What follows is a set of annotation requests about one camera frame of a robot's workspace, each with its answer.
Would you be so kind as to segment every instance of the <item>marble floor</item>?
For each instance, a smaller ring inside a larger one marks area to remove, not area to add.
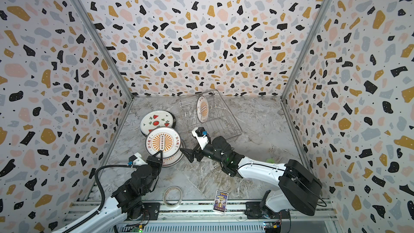
[[[173,113],[177,117],[176,130],[185,139],[181,134],[185,129],[180,124],[178,101],[177,97],[136,98],[107,164],[127,164],[128,158],[136,152],[146,160],[148,154],[140,121],[154,110]],[[230,143],[234,151],[259,161],[270,158],[275,163],[286,163],[289,159],[300,161],[279,98],[224,98],[224,101],[243,130],[236,141]],[[106,197],[129,179],[131,172],[127,168],[105,169],[101,183]],[[193,163],[183,158],[172,167],[162,168],[155,191],[142,199],[162,200],[170,186],[179,186],[184,200],[214,199],[216,190],[228,192],[229,199],[261,199],[265,191],[278,189],[255,179],[231,178],[221,171],[219,163],[208,158]],[[88,201],[100,199],[99,190],[94,186]],[[178,199],[178,193],[171,191],[169,199]]]

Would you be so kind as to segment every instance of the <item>wire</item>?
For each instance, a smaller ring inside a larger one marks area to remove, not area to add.
[[[105,204],[105,191],[104,191],[104,188],[101,185],[101,182],[99,181],[98,172],[100,170],[104,169],[104,168],[114,168],[114,167],[117,167],[117,168],[137,168],[138,166],[135,166],[135,165],[104,165],[104,166],[101,166],[100,168],[96,169],[96,171],[95,171],[95,181],[96,181],[96,184],[98,185],[99,191],[101,192],[101,205],[99,205],[98,209],[96,211],[94,211],[91,215],[87,216],[85,219],[83,219],[80,222],[76,223],[75,225],[73,225],[72,227],[70,227],[67,230],[63,231],[62,233],[69,233],[70,231],[74,230],[75,228],[79,227],[83,223],[90,220],[95,215],[99,214],[99,212],[101,211],[101,209],[104,207],[104,204]]]
[[[288,209],[288,211],[289,211],[289,230],[286,233],[289,233],[290,230],[292,229],[292,216],[290,214],[290,210],[289,209]]]
[[[158,183],[158,179],[159,179],[159,176],[157,176],[157,180],[155,181],[155,184],[154,184],[154,187],[152,188],[152,190],[148,189],[148,192],[153,192],[155,190],[155,187],[157,186],[157,183]]]
[[[132,226],[131,225],[127,225],[127,227],[132,227],[127,232],[131,232],[133,229],[135,229],[138,225],[140,225],[142,223],[142,221],[145,219],[145,213],[142,211],[141,214],[142,214],[142,219],[138,223],[133,224]]]
[[[279,211],[279,222],[280,226],[282,227],[282,212]]]
[[[149,223],[149,219],[151,218],[151,214],[149,213],[149,211],[148,210],[145,210],[145,211],[148,212],[148,220],[147,220],[147,223],[144,224],[144,226],[146,226]]]
[[[298,180],[299,181],[299,183],[301,183],[306,189],[308,189],[308,191],[310,191],[310,193],[311,194],[313,194],[313,195],[315,195],[316,197],[318,197],[318,199],[319,200],[321,200],[321,201],[323,201],[323,203],[325,204],[325,206],[323,206],[323,205],[319,205],[319,204],[317,204],[318,206],[321,206],[321,207],[327,207],[328,205],[326,204],[326,202],[320,197],[320,196],[318,196],[318,195],[316,195],[316,194],[314,194],[313,193],[313,191],[311,191],[308,187],[306,187],[306,185],[304,184],[304,183],[302,183],[296,176],[294,176],[292,173],[290,173],[289,171],[287,171],[287,170],[283,170],[283,169],[279,169],[279,168],[277,168],[277,170],[280,170],[280,171],[284,171],[284,172],[286,172],[286,173],[288,173],[288,174],[290,174],[291,176],[293,176],[294,178],[296,178],[296,180]]]
[[[261,165],[261,166],[264,166],[264,167],[267,167],[267,168],[272,168],[272,169],[274,169],[274,168],[275,168],[274,166],[273,166],[273,167],[271,167],[271,166],[268,166],[268,165],[263,165],[263,164],[258,164],[258,163],[247,163],[247,164],[244,164],[244,165],[242,165],[241,167],[237,168],[237,171],[238,171],[239,169],[241,169],[242,167],[246,166],[246,165]]]

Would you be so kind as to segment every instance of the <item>terrazzo patterned wall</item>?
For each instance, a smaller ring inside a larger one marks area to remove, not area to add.
[[[50,232],[91,188],[127,98],[68,0],[3,0],[0,17],[0,232]]]
[[[333,0],[286,103],[344,232],[414,232],[413,0]]]
[[[278,95],[322,0],[81,0],[134,95]]]

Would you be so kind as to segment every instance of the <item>plate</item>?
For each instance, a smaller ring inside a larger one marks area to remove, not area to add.
[[[176,163],[179,163],[181,161],[181,159],[183,159],[183,153],[181,151],[179,151],[178,153],[176,153],[175,155],[169,157],[169,158],[163,158],[162,159],[162,167],[163,168],[168,168],[170,166],[175,165]]]
[[[208,102],[205,96],[200,96],[197,99],[197,117],[201,123],[207,121],[208,118]]]
[[[162,150],[162,157],[169,158],[176,154],[181,146],[181,137],[170,127],[153,129],[145,139],[145,148],[148,154],[154,155]]]
[[[144,136],[147,136],[153,129],[158,127],[174,128],[176,124],[175,117],[163,110],[153,111],[144,116],[141,120],[140,128]]]

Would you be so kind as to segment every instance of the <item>wire dish rack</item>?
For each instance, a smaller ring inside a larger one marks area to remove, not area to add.
[[[197,117],[197,100],[199,96],[205,96],[208,102],[208,118],[204,123],[201,123]],[[204,127],[211,139],[223,136],[227,142],[235,141],[242,133],[240,124],[217,90],[182,97],[178,101],[178,105],[180,118],[186,130],[185,136],[190,146],[194,146],[197,143],[197,140],[191,134],[196,127]]]

